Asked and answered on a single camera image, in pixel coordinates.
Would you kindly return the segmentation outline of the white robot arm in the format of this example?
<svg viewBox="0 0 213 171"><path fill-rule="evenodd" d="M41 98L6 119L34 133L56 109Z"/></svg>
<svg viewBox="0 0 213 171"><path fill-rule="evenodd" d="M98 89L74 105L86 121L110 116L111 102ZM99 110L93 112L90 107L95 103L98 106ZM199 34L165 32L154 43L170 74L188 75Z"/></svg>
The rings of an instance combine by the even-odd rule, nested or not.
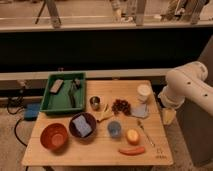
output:
<svg viewBox="0 0 213 171"><path fill-rule="evenodd" d="M169 125L186 99L194 103L185 107L187 116L204 122L213 117L213 87L206 83L208 66L213 63L213 45L207 44L199 59L169 70L165 76L167 85L158 94L164 108L163 123Z"/></svg>

